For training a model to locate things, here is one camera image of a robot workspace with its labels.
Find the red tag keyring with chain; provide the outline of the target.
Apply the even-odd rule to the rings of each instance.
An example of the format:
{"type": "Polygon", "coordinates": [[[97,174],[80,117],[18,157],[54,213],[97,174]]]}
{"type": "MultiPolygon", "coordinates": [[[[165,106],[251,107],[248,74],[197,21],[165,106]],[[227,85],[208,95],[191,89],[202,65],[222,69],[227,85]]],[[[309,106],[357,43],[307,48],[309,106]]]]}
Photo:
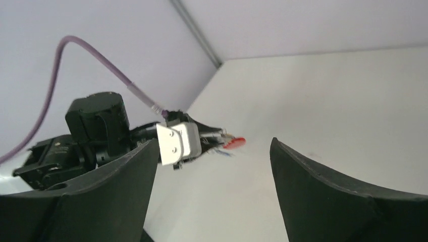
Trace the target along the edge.
{"type": "Polygon", "coordinates": [[[224,131],[206,133],[201,135],[203,145],[211,149],[236,149],[246,144],[244,137],[236,137],[224,131]]]}

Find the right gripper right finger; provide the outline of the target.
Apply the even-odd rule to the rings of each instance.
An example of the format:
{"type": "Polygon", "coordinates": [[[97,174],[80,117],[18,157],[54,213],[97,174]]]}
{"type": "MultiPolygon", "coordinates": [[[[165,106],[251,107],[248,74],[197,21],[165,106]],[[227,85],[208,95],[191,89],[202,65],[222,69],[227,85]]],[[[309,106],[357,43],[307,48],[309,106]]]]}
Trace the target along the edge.
{"type": "Polygon", "coordinates": [[[373,185],[270,145],[289,241],[427,241],[427,196],[373,185]]]}

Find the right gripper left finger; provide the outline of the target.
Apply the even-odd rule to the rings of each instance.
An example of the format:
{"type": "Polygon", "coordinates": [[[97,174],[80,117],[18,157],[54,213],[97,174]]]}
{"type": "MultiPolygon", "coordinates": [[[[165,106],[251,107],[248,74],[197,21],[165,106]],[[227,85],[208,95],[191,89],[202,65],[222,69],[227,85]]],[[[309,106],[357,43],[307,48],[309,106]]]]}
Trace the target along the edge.
{"type": "Polygon", "coordinates": [[[1,195],[1,241],[151,241],[156,139],[44,191],[1,195]]]}

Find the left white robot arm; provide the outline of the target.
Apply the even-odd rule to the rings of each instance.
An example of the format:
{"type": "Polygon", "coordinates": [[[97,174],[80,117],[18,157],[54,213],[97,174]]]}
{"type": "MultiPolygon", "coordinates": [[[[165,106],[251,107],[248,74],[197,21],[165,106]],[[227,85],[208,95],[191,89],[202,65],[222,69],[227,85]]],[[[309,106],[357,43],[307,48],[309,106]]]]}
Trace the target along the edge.
{"type": "Polygon", "coordinates": [[[157,122],[130,129],[122,96],[100,92],[75,99],[65,120],[69,134],[40,141],[12,171],[35,190],[75,178],[157,138],[157,122]]]}

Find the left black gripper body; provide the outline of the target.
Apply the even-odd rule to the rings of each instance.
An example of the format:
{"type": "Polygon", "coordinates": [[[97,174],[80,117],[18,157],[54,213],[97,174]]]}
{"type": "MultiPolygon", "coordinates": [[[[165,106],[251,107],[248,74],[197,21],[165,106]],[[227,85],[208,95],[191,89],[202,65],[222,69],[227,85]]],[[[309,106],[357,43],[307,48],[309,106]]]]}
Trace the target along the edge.
{"type": "Polygon", "coordinates": [[[167,111],[167,126],[172,127],[180,123],[189,122],[196,124],[198,129],[199,140],[201,143],[201,154],[194,157],[182,158],[179,162],[173,164],[173,169],[182,169],[183,164],[191,163],[207,153],[209,150],[220,146],[220,141],[215,135],[219,135],[223,130],[220,128],[210,127],[193,119],[188,113],[181,110],[167,111]]]}

